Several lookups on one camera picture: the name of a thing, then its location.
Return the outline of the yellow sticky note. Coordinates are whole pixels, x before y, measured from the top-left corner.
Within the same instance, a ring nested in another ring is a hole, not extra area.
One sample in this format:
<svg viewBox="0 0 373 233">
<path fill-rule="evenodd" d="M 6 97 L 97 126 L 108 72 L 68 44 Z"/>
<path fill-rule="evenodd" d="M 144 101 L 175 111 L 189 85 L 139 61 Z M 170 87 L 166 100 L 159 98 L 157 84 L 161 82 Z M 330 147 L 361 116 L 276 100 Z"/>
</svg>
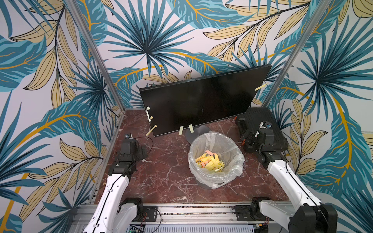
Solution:
<svg viewBox="0 0 373 233">
<path fill-rule="evenodd" d="M 146 134 L 146 137 L 148 137 L 148 136 L 152 133 L 152 131 L 153 131 L 155 128 L 157 128 L 157 125 L 154 125 L 154 126 L 149 130 L 149 132 Z"/>
</svg>

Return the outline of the pale sticky note edge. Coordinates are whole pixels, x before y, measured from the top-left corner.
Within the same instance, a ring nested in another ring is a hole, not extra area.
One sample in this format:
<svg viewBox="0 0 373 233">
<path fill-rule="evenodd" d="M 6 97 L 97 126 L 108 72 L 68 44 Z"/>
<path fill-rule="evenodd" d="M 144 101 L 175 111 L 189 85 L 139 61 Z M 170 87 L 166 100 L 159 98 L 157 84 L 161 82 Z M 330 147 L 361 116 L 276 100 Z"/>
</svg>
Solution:
<svg viewBox="0 0 373 233">
<path fill-rule="evenodd" d="M 148 118 L 148 121 L 151 122 L 151 120 L 153 119 L 153 116 L 149 114 L 149 111 L 150 111 L 150 107 L 146 107 L 146 114 L 147 114 L 147 118 Z"/>
</svg>

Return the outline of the green sticky note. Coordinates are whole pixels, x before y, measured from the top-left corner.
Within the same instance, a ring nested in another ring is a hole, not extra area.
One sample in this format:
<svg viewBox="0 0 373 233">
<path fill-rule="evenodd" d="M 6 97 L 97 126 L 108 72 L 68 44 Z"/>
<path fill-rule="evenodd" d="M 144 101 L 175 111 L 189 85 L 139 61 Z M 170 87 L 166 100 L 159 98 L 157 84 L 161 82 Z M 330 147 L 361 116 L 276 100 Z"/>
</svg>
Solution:
<svg viewBox="0 0 373 233">
<path fill-rule="evenodd" d="M 184 127 L 183 126 L 181 126 L 180 128 L 179 128 L 179 136 L 181 136 L 182 134 L 183 134 L 183 129 L 184 129 Z"/>
<path fill-rule="evenodd" d="M 194 133 L 194 129 L 193 129 L 192 124 L 190 124 L 188 127 L 189 127 L 189 130 L 190 130 L 190 133 L 193 134 Z"/>
</svg>

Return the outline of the yellow sticky note edge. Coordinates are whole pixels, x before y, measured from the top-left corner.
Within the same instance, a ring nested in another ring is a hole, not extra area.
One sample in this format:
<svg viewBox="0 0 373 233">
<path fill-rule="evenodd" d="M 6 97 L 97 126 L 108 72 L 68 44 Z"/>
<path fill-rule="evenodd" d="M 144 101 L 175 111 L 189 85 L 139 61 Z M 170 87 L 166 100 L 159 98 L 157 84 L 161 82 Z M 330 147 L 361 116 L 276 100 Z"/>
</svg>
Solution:
<svg viewBox="0 0 373 233">
<path fill-rule="evenodd" d="M 267 86 L 267 83 L 265 83 L 265 84 L 263 84 L 263 85 L 257 87 L 257 88 L 255 89 L 255 91 L 258 91 L 258 90 L 260 90 L 260 89 L 262 89 L 262 88 L 264 88 L 264 87 L 266 87 L 266 86 Z"/>
</svg>

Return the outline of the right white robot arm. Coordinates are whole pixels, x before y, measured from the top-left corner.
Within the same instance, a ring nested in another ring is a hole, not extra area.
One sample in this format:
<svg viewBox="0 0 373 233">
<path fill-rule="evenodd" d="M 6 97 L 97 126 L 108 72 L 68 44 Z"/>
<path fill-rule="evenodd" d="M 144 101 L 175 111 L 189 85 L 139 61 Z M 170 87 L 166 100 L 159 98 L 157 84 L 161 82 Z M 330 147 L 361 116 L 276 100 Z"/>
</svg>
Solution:
<svg viewBox="0 0 373 233">
<path fill-rule="evenodd" d="M 256 153 L 258 161 L 277 180 L 294 208 L 290 211 L 274 201 L 257 198 L 250 207 L 253 216 L 267 217 L 289 233 L 337 231 L 337 211 L 313 195 L 288 166 L 282 149 L 274 148 L 275 133 L 269 122 L 261 122 L 257 132 L 242 130 L 241 140 Z"/>
</svg>

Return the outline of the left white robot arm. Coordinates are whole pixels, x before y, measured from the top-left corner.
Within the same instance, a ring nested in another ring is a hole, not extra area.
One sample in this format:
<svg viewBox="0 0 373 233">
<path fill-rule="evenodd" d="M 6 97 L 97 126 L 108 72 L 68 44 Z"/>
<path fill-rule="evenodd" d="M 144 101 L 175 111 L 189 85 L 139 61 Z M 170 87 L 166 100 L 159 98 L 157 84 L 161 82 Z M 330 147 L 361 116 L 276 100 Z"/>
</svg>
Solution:
<svg viewBox="0 0 373 233">
<path fill-rule="evenodd" d="M 84 233 L 125 233 L 142 210 L 141 198 L 121 202 L 136 165 L 147 157 L 146 148 L 132 135 L 126 135 L 111 165 L 100 202 L 84 228 Z"/>
</svg>

